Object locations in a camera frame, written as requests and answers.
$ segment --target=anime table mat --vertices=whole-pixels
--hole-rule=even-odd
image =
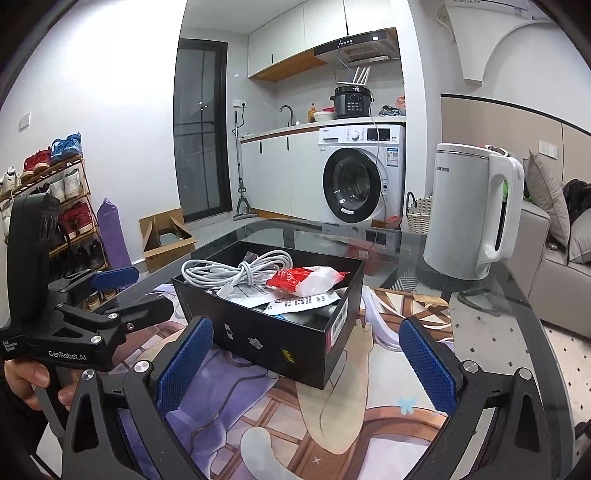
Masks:
[[[442,299],[373,289],[383,322],[364,305],[324,390],[281,377],[217,346],[209,351],[178,410],[167,421],[201,471],[215,480],[403,479],[446,420],[433,407],[401,349],[383,333],[414,315],[453,348]],[[171,319],[128,335],[114,358],[122,373],[152,360],[187,321],[172,286]],[[147,478],[159,478],[129,412],[129,443]]]

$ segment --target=hand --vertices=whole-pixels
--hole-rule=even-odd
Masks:
[[[67,410],[70,410],[76,385],[81,374],[81,370],[70,370],[73,383],[62,388],[57,393],[58,400]],[[17,397],[21,398],[33,410],[41,410],[41,405],[39,405],[33,385],[41,388],[47,388],[49,386],[49,372],[44,365],[35,362],[31,358],[7,360],[4,362],[4,375],[6,376],[8,386]]]
[[[365,322],[365,327],[361,325],[361,320],[357,319],[349,340],[345,345],[347,355],[365,355],[367,356],[374,347],[374,334],[370,322]]]

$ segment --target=blue sneaker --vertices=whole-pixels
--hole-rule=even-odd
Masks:
[[[61,156],[66,146],[66,140],[56,138],[51,144],[51,160],[49,165],[53,166],[58,162],[61,162]]]
[[[68,135],[66,144],[61,152],[61,159],[66,160],[75,155],[82,156],[82,135],[80,135],[80,132]]]

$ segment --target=cable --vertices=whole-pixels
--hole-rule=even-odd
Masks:
[[[197,288],[221,290],[222,296],[238,284],[265,284],[276,272],[293,267],[293,261],[287,252],[273,250],[261,255],[251,263],[242,261],[237,267],[231,267],[210,260],[187,260],[181,267],[183,278]]]

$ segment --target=purple bag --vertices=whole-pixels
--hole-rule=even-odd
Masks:
[[[103,247],[111,268],[115,270],[117,268],[131,267],[131,260],[121,231],[117,207],[109,199],[104,199],[96,217],[99,222],[100,238],[103,241]]]

